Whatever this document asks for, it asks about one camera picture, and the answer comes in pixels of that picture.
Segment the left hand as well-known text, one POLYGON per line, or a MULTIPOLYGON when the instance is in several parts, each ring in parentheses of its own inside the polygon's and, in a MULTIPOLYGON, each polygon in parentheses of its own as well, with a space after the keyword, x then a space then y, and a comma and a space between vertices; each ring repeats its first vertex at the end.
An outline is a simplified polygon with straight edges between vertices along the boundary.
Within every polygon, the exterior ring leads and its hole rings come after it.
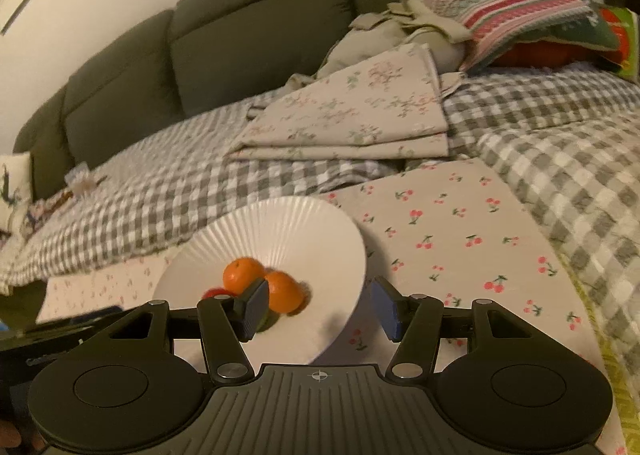
POLYGON ((6 420, 0 421, 0 444, 2 449, 17 449, 23 444, 29 444, 35 452, 41 451, 46 446, 40 433, 33 427, 21 431, 6 420))

